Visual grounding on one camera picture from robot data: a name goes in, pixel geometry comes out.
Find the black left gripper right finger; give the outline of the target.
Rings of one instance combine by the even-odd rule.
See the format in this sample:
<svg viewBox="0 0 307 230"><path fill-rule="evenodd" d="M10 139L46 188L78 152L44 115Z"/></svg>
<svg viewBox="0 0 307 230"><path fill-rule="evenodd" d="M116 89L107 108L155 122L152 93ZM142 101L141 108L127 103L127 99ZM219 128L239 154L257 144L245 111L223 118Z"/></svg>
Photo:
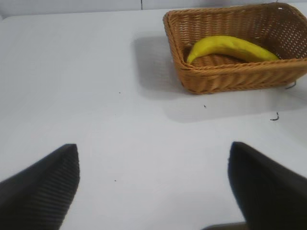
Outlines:
<svg viewBox="0 0 307 230"><path fill-rule="evenodd" d="M305 230L307 179L243 142L233 142L228 179L250 230Z"/></svg>

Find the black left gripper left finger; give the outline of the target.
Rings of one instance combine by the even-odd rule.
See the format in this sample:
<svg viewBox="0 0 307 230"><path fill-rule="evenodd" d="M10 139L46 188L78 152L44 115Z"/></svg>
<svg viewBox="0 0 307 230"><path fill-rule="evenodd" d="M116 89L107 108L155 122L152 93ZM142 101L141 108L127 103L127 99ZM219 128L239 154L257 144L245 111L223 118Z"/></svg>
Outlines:
<svg viewBox="0 0 307 230"><path fill-rule="evenodd" d="M76 144L65 144L0 183L2 230L58 230L80 182Z"/></svg>

